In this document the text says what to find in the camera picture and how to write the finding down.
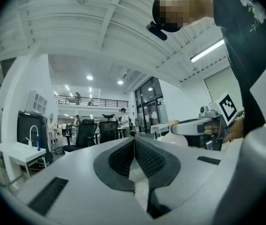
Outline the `white arched wall cabinet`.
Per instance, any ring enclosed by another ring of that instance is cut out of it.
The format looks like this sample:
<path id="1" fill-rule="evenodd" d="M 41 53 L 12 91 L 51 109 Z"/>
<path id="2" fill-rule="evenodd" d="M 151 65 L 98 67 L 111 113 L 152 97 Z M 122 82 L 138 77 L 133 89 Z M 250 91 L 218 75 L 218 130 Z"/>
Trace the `white arched wall cabinet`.
<path id="1" fill-rule="evenodd" d="M 47 100 L 41 96 L 37 91 L 32 90 L 29 93 L 26 111 L 40 113 L 45 115 L 47 108 Z"/>

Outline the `black framed glass doors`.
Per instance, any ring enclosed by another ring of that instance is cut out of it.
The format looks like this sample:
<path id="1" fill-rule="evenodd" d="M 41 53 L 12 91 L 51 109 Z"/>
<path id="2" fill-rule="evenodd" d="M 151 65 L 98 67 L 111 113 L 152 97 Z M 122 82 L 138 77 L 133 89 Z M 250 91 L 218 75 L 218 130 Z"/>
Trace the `black framed glass doors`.
<path id="1" fill-rule="evenodd" d="M 166 105 L 159 79 L 149 78 L 135 91 L 137 115 L 135 126 L 140 132 L 150 133 L 151 127 L 168 122 Z"/>

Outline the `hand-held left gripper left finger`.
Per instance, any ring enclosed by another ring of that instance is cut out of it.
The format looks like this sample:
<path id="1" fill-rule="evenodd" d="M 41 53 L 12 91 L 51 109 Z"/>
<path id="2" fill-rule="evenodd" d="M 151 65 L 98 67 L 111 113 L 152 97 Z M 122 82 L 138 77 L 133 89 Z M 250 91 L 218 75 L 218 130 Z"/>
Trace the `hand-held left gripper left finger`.
<path id="1" fill-rule="evenodd" d="M 28 205 L 54 178 L 66 179 L 66 186 L 38 224 L 55 225 L 147 225 L 151 217 L 132 192 L 106 186 L 94 171 L 95 158 L 128 139 L 114 140 L 71 152 L 25 183 L 17 198 Z"/>

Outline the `white table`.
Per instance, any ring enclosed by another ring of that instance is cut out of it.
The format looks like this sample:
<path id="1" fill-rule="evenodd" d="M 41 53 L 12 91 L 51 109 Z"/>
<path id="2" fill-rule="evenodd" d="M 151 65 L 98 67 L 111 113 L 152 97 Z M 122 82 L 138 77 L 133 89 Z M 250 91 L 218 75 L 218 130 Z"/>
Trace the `white table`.
<path id="1" fill-rule="evenodd" d="M 150 133 L 154 135 L 155 140 L 157 139 L 157 133 L 160 135 L 164 132 L 169 132 L 169 125 L 168 123 L 162 123 L 157 125 L 152 125 L 150 128 Z"/>

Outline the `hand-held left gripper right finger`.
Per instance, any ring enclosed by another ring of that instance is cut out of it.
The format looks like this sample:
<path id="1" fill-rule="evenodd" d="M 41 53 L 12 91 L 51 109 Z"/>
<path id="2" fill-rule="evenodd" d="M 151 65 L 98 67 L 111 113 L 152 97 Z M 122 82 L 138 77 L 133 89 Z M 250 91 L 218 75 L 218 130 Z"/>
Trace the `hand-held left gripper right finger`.
<path id="1" fill-rule="evenodd" d="M 223 153 L 137 137 L 134 154 L 148 182 L 138 220 L 212 220 L 222 194 L 206 190 Z"/>

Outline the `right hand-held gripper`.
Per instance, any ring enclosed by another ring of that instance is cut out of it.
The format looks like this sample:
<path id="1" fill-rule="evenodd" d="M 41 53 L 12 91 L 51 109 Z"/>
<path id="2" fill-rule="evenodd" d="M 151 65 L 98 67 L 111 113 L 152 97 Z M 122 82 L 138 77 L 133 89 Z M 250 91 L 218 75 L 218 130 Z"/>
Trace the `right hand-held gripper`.
<path id="1" fill-rule="evenodd" d="M 235 120 L 237 109 L 227 92 L 207 106 L 209 110 L 204 114 L 199 113 L 199 119 L 180 121 L 171 125 L 170 131 L 175 135 L 203 134 L 202 143 L 205 149 L 221 150 L 222 141 Z"/>

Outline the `black balcony railing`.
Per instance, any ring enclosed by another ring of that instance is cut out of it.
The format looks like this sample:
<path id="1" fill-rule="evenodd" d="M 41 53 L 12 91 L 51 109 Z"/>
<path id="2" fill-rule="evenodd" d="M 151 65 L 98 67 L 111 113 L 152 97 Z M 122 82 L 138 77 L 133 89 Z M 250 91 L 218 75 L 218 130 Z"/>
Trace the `black balcony railing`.
<path id="1" fill-rule="evenodd" d="M 76 105 L 76 97 L 58 95 L 54 96 L 56 103 L 61 105 Z M 129 102 L 125 100 L 81 97 L 79 106 L 104 106 L 128 108 Z"/>

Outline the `white window blind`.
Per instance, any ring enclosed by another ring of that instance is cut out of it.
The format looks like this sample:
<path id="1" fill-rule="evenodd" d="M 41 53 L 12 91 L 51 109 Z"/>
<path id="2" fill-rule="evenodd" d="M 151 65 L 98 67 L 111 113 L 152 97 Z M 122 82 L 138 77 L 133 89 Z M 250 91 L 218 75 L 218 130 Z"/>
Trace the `white window blind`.
<path id="1" fill-rule="evenodd" d="M 204 80 L 212 100 L 228 92 L 238 112 L 243 111 L 240 87 L 238 81 L 229 67 Z"/>

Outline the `white sink cabinet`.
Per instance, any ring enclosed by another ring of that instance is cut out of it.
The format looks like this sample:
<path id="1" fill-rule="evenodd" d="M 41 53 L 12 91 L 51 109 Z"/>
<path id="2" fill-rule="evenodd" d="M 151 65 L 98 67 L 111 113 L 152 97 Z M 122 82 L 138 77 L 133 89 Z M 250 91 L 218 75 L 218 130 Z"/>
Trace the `white sink cabinet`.
<path id="1" fill-rule="evenodd" d="M 37 150 L 36 147 L 20 142 L 10 142 L 0 143 L 0 152 L 3 154 L 4 165 L 9 181 L 14 181 L 21 176 L 22 172 L 20 166 L 25 167 L 29 178 L 29 166 L 36 163 L 39 159 L 42 159 L 44 166 L 47 167 L 45 161 L 46 149 Z"/>

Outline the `person's black floral t-shirt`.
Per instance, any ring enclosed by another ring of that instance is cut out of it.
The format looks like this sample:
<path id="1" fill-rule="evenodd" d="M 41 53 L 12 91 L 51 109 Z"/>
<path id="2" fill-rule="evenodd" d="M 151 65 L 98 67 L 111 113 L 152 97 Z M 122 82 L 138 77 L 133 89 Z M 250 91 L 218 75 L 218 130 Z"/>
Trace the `person's black floral t-shirt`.
<path id="1" fill-rule="evenodd" d="M 244 106 L 244 132 L 262 126 L 265 119 L 250 88 L 266 69 L 266 21 L 255 30 L 254 14 L 241 0 L 213 0 L 214 22 L 221 28 L 232 71 Z"/>

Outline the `long ceiling tube light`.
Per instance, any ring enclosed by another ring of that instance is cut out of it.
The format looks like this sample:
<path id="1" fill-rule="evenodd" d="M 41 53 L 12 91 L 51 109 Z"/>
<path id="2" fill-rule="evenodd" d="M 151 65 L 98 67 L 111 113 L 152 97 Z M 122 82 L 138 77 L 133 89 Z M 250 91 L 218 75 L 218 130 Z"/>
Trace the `long ceiling tube light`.
<path id="1" fill-rule="evenodd" d="M 209 47 L 207 47 L 206 49 L 204 49 L 203 51 L 199 52 L 198 54 L 194 55 L 193 57 L 190 58 L 190 61 L 192 63 L 198 61 L 199 59 L 201 59 L 202 57 L 206 56 L 207 54 L 209 54 L 210 52 L 214 51 L 215 49 L 217 49 L 218 47 L 222 46 L 224 44 L 224 39 L 219 39 L 218 41 L 216 41 L 215 43 L 213 43 L 212 45 L 210 45 Z"/>

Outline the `person's right forearm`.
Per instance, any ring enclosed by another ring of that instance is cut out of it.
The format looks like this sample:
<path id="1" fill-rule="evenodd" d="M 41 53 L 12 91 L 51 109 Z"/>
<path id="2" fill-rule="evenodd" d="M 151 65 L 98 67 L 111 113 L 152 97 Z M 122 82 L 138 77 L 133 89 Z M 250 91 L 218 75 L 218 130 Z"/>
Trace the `person's right forearm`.
<path id="1" fill-rule="evenodd" d="M 232 126 L 228 129 L 223 143 L 244 137 L 244 116 L 236 118 Z"/>

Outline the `white vanity desk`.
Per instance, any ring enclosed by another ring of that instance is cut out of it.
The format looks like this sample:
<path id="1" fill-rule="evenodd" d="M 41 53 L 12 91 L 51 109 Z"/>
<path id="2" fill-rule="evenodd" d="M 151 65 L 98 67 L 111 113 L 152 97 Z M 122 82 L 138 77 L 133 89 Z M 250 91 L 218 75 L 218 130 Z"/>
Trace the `white vanity desk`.
<path id="1" fill-rule="evenodd" d="M 62 142 L 62 129 L 50 127 L 48 130 L 48 141 L 50 144 L 54 144 L 56 141 Z"/>

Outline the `black mesh office chair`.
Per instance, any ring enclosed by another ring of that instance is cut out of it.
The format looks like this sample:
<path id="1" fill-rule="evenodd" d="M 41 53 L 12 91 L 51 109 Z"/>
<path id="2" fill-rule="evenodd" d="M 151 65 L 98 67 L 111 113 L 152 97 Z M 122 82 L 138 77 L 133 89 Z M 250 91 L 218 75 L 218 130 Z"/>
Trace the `black mesh office chair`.
<path id="1" fill-rule="evenodd" d="M 62 149 L 64 152 L 73 152 L 76 150 L 84 149 L 94 146 L 97 124 L 93 119 L 83 120 L 77 129 L 77 136 L 75 145 L 66 145 Z"/>
<path id="2" fill-rule="evenodd" d="M 115 120 L 115 114 L 105 115 L 107 121 L 101 121 L 98 124 L 100 133 L 100 143 L 105 143 L 118 139 L 118 122 Z"/>

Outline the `black cabinet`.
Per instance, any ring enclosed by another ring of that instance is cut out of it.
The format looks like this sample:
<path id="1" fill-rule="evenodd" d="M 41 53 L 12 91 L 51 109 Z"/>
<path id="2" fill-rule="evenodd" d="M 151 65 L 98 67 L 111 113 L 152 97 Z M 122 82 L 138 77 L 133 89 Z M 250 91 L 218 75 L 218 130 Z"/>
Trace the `black cabinet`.
<path id="1" fill-rule="evenodd" d="M 40 139 L 40 148 L 46 150 L 45 161 L 49 165 L 53 162 L 53 155 L 50 152 L 48 144 L 48 130 L 47 130 L 47 118 L 42 114 L 35 112 L 18 112 L 17 120 L 17 141 L 20 143 L 28 144 L 30 134 L 30 127 L 36 125 L 39 132 L 37 137 L 36 129 L 32 129 L 32 146 L 37 147 L 36 139 Z"/>

